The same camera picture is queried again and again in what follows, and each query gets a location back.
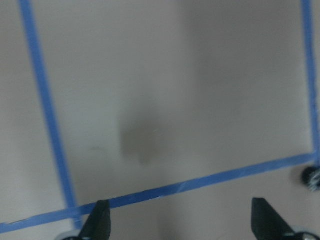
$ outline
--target blue line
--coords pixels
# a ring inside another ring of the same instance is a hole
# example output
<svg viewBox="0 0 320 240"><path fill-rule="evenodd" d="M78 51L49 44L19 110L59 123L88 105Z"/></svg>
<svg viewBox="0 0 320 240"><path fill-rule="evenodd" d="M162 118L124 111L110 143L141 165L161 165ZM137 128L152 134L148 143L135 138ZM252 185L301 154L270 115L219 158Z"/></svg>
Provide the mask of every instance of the blue line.
<svg viewBox="0 0 320 240"><path fill-rule="evenodd" d="M282 158L265 163L242 167L235 170L225 171L210 176L200 177L168 186L154 188L147 191L120 196L109 200L110 207L112 209L115 209L152 199L159 199L174 194L184 193L203 187L208 187L211 185L220 184L231 180L241 179L248 176L263 174L274 170L306 164L310 161L313 161L314 157L314 154L309 153ZM79 215L87 215L93 210L95 204L96 203L94 202L80 207L45 213L14 223L0 223L0 234L34 227L42 224L48 224L56 221L61 221L68 218L74 218Z"/></svg>
<svg viewBox="0 0 320 240"><path fill-rule="evenodd" d="M319 118L317 106L317 70L316 60L313 49L313 21L312 21L312 2L311 0L301 0L304 44L307 69L307 83L309 92L310 118L312 129L312 144L315 153L315 165L320 167L320 137L319 137Z"/></svg>
<svg viewBox="0 0 320 240"><path fill-rule="evenodd" d="M56 120L54 104L52 102L52 96L48 83L47 70L43 59L41 44L38 38L32 6L29 0L18 0L18 2L20 5L30 57L33 64L38 91L42 101L43 112L46 119L47 129L52 144L52 150L54 153L65 202L68 208L75 208L77 207L77 202L72 188L68 165ZM82 227L82 220L80 216L74 218L74 226L77 229Z"/></svg>

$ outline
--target black object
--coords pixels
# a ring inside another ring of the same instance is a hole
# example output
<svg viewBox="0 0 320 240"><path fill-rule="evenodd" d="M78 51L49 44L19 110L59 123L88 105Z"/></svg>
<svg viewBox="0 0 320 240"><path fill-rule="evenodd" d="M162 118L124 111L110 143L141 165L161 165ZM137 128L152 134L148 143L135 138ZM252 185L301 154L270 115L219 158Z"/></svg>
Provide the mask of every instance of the black object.
<svg viewBox="0 0 320 240"><path fill-rule="evenodd" d="M252 199L251 228L257 240L320 240L309 232L295 232L264 198Z"/></svg>
<svg viewBox="0 0 320 240"><path fill-rule="evenodd" d="M111 234L110 205L108 200L98 201L78 236L64 240L108 240Z"/></svg>
<svg viewBox="0 0 320 240"><path fill-rule="evenodd" d="M320 168L315 166L307 167L302 172L302 182L310 189L315 192L320 190Z"/></svg>

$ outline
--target blue tape strip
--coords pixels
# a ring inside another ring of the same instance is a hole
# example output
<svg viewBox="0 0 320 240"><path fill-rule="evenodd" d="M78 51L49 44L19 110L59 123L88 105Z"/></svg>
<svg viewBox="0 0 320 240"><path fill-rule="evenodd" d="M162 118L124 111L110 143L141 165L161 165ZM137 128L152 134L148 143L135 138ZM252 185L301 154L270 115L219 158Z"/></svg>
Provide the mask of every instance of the blue tape strip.
<svg viewBox="0 0 320 240"><path fill-rule="evenodd" d="M68 165L59 134L58 123L56 121L55 109L52 102L47 71L41 51L41 45L38 39L32 6L29 0L19 0L18 2L20 5L25 34L29 46L30 57L33 64L38 91L42 101L43 111L49 131L49 136L53 148L60 182L63 189L65 202L68 208L75 208L77 207L77 202L70 180ZM80 216L74 218L74 225L78 229L82 227L82 220Z"/></svg>
<svg viewBox="0 0 320 240"><path fill-rule="evenodd" d="M120 196L110 199L110 207L112 209L123 207L126 205L136 204L152 199L159 199L166 196L179 194L231 180L241 179L248 176L253 176L257 174L263 174L266 172L279 170L282 168L292 167L296 165L301 165L314 160L314 154L302 154L293 157L287 157L283 159L278 159L274 161L269 161L265 163L260 163L252 166L242 167L235 170L225 171L210 176L205 176L201 178L196 178L168 186L163 186L147 191L142 191L134 194L129 194L125 196ZM11 231L21 230L29 227L34 227L37 225L52 223L56 221L65 220L68 218L73 218L78 215L86 215L91 213L93 210L94 203L86 204L80 207L60 210L56 212L50 212L46 214L41 214L33 216L31 218L14 222L14 223L1 223L0 224L0 234L7 233Z"/></svg>
<svg viewBox="0 0 320 240"><path fill-rule="evenodd" d="M312 2L311 0L301 0L305 57L307 69L307 83L309 92L310 118L312 129L312 143L315 152L315 165L320 167L320 136L319 136L319 117L317 106L317 70L316 60L313 49L313 21L312 21Z"/></svg>

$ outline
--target gray floor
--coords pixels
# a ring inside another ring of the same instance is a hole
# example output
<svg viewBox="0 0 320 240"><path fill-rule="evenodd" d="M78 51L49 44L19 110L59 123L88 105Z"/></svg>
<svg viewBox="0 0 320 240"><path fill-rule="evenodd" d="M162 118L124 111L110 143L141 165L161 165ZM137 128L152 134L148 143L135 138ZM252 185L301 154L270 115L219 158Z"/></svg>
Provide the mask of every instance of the gray floor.
<svg viewBox="0 0 320 240"><path fill-rule="evenodd" d="M32 3L79 204L311 151L300 1ZM13 222L64 203L15 1L0 2L0 46L0 222ZM257 196L316 230L302 169L114 209L112 239L253 240Z"/></svg>

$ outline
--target gray surface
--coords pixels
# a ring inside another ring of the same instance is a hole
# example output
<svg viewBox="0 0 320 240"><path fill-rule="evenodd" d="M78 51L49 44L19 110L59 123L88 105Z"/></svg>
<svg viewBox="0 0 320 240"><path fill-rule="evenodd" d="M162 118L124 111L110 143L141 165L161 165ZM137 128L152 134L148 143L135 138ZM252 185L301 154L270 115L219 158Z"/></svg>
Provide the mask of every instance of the gray surface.
<svg viewBox="0 0 320 240"><path fill-rule="evenodd" d="M80 204L310 152L300 1L32 2ZM0 222L11 222L63 198L14 1L0 2L0 46ZM319 194L300 170L115 209L112 238L253 239L251 197L318 229Z"/></svg>

